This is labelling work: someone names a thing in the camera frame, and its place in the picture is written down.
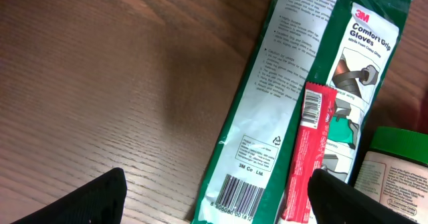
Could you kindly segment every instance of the red packet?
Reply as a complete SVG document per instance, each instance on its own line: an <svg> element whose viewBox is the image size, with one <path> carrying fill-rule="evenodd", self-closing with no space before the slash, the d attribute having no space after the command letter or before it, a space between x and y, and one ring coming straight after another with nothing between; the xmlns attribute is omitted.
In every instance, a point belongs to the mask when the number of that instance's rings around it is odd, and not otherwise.
<svg viewBox="0 0 428 224"><path fill-rule="evenodd" d="M314 170L321 167L324 158L336 94L337 90L332 88L306 84L302 119L288 181L287 205L279 223L309 221L308 181Z"/></svg>

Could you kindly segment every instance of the red wrapper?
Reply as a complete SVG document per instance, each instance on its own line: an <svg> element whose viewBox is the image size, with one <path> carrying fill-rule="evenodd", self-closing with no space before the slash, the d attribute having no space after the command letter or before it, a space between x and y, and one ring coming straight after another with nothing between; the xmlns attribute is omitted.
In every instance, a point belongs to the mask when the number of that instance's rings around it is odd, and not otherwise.
<svg viewBox="0 0 428 224"><path fill-rule="evenodd" d="M314 170L321 167L324 158L336 94L337 90L332 88L306 84L302 120L288 181L287 205L280 223L309 221L308 181Z"/></svg>

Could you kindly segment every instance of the green bottle cap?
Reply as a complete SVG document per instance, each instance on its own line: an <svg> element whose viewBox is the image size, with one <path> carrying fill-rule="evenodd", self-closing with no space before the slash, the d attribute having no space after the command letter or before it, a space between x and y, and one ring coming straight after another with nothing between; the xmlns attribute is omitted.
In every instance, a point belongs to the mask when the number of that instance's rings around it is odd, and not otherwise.
<svg viewBox="0 0 428 224"><path fill-rule="evenodd" d="M428 135L426 134L380 127L374 134L370 148L428 164Z"/></svg>

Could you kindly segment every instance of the barcode number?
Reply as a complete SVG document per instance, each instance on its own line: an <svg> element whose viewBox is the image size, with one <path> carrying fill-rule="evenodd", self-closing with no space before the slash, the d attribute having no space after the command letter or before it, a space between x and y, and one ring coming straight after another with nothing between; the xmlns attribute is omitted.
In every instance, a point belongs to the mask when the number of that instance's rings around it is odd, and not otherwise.
<svg viewBox="0 0 428 224"><path fill-rule="evenodd" d="M215 207L228 214L251 221L265 189L248 184L229 174L223 182Z"/></svg>
<svg viewBox="0 0 428 224"><path fill-rule="evenodd" d="M303 102L302 125L317 128L320 120L322 95L311 90L305 91Z"/></svg>

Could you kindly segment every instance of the brown wooden surface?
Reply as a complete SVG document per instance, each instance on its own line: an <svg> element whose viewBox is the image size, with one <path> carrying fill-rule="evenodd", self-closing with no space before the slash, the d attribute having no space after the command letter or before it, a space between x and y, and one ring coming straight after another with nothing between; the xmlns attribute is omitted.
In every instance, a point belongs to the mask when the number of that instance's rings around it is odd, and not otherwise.
<svg viewBox="0 0 428 224"><path fill-rule="evenodd" d="M187 223L269 2L0 0L0 223L115 166L123 223ZM413 2L365 139L427 131L427 4Z"/></svg>

